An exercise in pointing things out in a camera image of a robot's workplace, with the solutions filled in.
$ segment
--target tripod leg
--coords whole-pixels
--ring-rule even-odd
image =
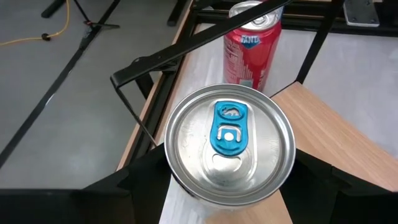
[[[119,25],[114,25],[114,24],[99,24],[97,22],[89,22],[89,23],[94,26],[109,27],[109,28],[114,28],[114,29],[120,28]]]
[[[49,5],[43,12],[43,18],[51,17],[62,5],[65,3],[65,0],[54,0],[51,5]]]

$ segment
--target black holder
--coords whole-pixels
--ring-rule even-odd
[[[84,23],[86,25],[88,25],[91,29],[94,28],[94,26],[101,26],[101,27],[109,27],[109,28],[120,28],[119,25],[114,25],[114,24],[102,24],[102,23],[97,23],[97,22],[92,22],[91,20],[89,20],[86,12],[83,10],[83,8],[81,7],[81,5],[79,4],[79,2],[77,0],[73,0],[77,6],[77,8],[79,9],[79,11],[81,12],[81,14],[83,15],[83,17],[85,18]],[[43,12],[42,12],[42,17],[43,18],[49,18],[51,17],[63,4],[65,3],[65,0],[54,0],[53,3],[51,3],[51,5],[48,6],[48,8],[46,8]]]

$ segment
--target aluminum can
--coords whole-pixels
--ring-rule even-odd
[[[229,10],[229,17],[260,3],[238,3]],[[264,90],[282,30],[282,11],[276,9],[224,36],[224,82]]]
[[[164,146],[175,180],[189,195],[229,210],[273,194],[295,159],[282,110],[259,91],[234,84],[184,98],[167,121]]]

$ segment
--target gray floor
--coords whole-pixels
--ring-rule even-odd
[[[63,6],[51,19],[40,17],[47,1],[0,1],[0,42],[56,32]],[[81,0],[97,21],[112,0]],[[121,1],[70,76],[0,170],[0,187],[81,188],[112,173],[135,121],[116,96],[109,76],[133,59],[168,45],[177,30],[166,20],[174,0]],[[0,48],[0,150],[28,117],[78,48],[85,26],[71,2],[68,30],[51,42]],[[138,113],[144,98],[135,83],[123,91]]]

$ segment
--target can rim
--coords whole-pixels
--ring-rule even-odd
[[[234,10],[237,10],[237,8],[239,8],[239,7],[241,7],[241,6],[250,5],[251,7],[255,7],[255,6],[258,6],[258,5],[261,4],[261,3],[263,3],[263,1],[259,1],[259,0],[250,0],[250,1],[239,2],[239,3],[235,4],[234,6],[232,6],[232,8],[228,11],[228,17],[231,18],[231,17],[235,16],[236,14],[235,14],[235,15],[232,15],[232,12],[233,12]],[[279,8],[277,8],[277,9],[275,9],[275,10],[273,10],[273,11],[267,13],[267,14],[263,14],[262,16],[256,18],[255,20],[253,20],[253,21],[251,21],[251,22],[248,22],[247,24],[241,26],[240,29],[250,30],[250,31],[254,31],[254,32],[255,32],[255,31],[258,31],[258,32],[259,32],[259,31],[271,29],[272,27],[274,27],[274,26],[277,24],[277,22],[280,21],[280,19],[281,19],[281,17],[282,17],[283,8],[284,8],[284,7],[282,6],[282,7],[279,7]],[[254,21],[256,21],[256,20],[259,19],[259,18],[264,18],[264,16],[267,16],[268,14],[272,14],[272,13],[275,13],[275,14],[278,15],[278,19],[277,19],[275,22],[273,22],[273,23],[271,23],[271,24],[268,24],[268,25],[266,25],[265,27],[258,27],[258,29],[253,29],[253,28],[248,28],[248,27],[247,27],[249,24],[253,24],[254,26],[258,26],[258,24],[256,24]]]
[[[280,111],[280,117],[284,120],[284,124],[286,125],[286,129],[287,129],[286,131],[289,134],[289,139],[290,139],[289,143],[291,143],[290,147],[292,148],[292,150],[291,150],[289,156],[285,156],[285,158],[286,158],[285,160],[286,161],[284,161],[283,168],[281,169],[282,172],[280,172],[280,174],[283,174],[282,175],[283,178],[281,178],[276,185],[274,184],[272,190],[270,190],[267,194],[264,194],[262,197],[258,197],[255,200],[248,200],[247,202],[241,202],[241,203],[223,203],[223,202],[217,202],[217,201],[212,200],[210,198],[204,197],[203,195],[197,193],[192,187],[190,187],[185,182],[186,180],[183,180],[182,177],[179,174],[177,174],[177,172],[175,170],[175,167],[172,165],[172,162],[170,160],[170,156],[171,156],[170,154],[173,153],[173,152],[177,152],[177,150],[173,151],[173,149],[169,149],[169,147],[168,147],[169,140],[170,140],[169,139],[170,136],[168,135],[168,133],[169,133],[170,127],[172,126],[171,117],[172,116],[177,116],[176,113],[180,114],[183,111],[186,103],[192,101],[193,99],[195,99],[195,98],[190,99],[194,93],[196,93],[198,91],[203,91],[203,90],[205,90],[207,88],[214,88],[215,86],[220,86],[220,85],[224,85],[224,86],[239,86],[240,88],[243,88],[246,91],[252,91],[253,93],[256,93],[257,95],[260,94],[260,95],[265,96],[266,98],[268,98],[269,102],[272,103],[272,106]],[[249,88],[249,87],[246,87],[246,86],[237,85],[237,84],[215,84],[215,85],[205,86],[203,88],[200,88],[200,89],[194,91],[193,93],[189,94],[184,99],[182,99],[177,104],[177,106],[174,108],[174,110],[171,112],[171,114],[169,116],[169,119],[167,121],[167,124],[166,124],[166,127],[165,127],[164,148],[165,148],[165,155],[166,155],[166,158],[167,158],[167,162],[169,163],[169,166],[170,166],[170,169],[172,170],[173,176],[176,179],[176,181],[180,185],[182,185],[182,187],[185,190],[188,190],[192,195],[194,195],[194,196],[196,196],[196,197],[198,197],[198,198],[200,198],[200,199],[202,199],[202,200],[204,200],[206,202],[210,202],[210,203],[213,203],[213,204],[216,204],[216,205],[225,206],[225,207],[241,207],[241,206],[250,205],[250,204],[254,204],[254,203],[260,202],[261,200],[263,200],[263,199],[265,199],[267,197],[270,197],[274,192],[279,190],[280,186],[288,178],[288,176],[289,176],[289,174],[290,174],[290,172],[291,172],[291,170],[293,168],[295,155],[296,155],[295,138],[294,138],[294,134],[293,134],[293,129],[292,129],[292,126],[291,126],[289,120],[287,119],[285,113],[281,110],[281,108],[275,102],[273,102],[269,97],[264,95],[263,93],[261,93],[261,92],[259,92],[257,90],[254,90],[252,88]],[[194,181],[190,179],[189,175],[186,173],[186,171],[184,170],[184,167],[182,167],[181,164],[176,164],[175,166],[180,168],[180,173],[185,175],[185,178],[188,181],[190,181],[190,183],[192,185],[195,185],[197,190],[205,191],[204,189],[202,189],[199,186],[197,186],[194,183]],[[263,188],[259,188],[256,191],[251,192],[251,194],[258,194],[262,190],[264,190],[264,186],[263,186]]]

